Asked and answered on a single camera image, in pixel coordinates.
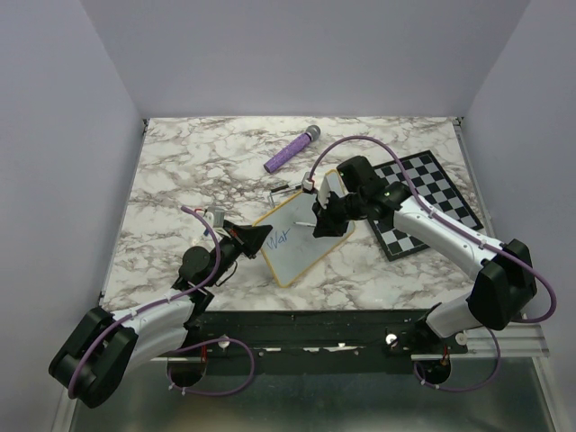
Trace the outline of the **white marker pen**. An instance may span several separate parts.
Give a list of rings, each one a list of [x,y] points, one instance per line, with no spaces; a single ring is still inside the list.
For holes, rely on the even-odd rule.
[[[311,227],[311,228],[315,227],[315,224],[311,222],[295,221],[294,224],[303,227]]]

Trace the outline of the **yellow framed whiteboard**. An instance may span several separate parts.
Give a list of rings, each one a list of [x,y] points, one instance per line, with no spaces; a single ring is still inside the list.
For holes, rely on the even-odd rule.
[[[314,202],[314,195],[297,192],[253,223],[254,226],[273,226],[261,251],[276,283],[281,287],[289,286],[305,274],[356,229],[356,224],[351,221],[343,237],[314,238],[314,227],[294,224],[295,221],[316,224],[311,209]]]

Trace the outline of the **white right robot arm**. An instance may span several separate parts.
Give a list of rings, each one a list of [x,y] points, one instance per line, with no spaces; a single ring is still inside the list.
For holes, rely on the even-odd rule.
[[[379,221],[433,248],[473,282],[470,293],[427,311],[402,338],[406,346],[432,353],[464,330],[502,330],[535,297],[531,256],[524,243],[502,243],[468,228],[438,211],[406,182],[388,183],[365,157],[352,157],[337,171],[348,193],[340,196],[328,183],[315,190],[315,238],[341,237],[350,221]]]

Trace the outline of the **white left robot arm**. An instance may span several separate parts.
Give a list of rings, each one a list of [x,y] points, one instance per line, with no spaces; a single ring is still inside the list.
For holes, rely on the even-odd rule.
[[[214,286],[240,256],[255,258],[272,226],[224,223],[212,250],[192,246],[182,257],[170,290],[157,300],[125,310],[88,311],[49,364],[49,375],[71,399],[96,408],[116,391],[123,376],[169,352],[192,354],[199,333],[189,324],[207,309]]]

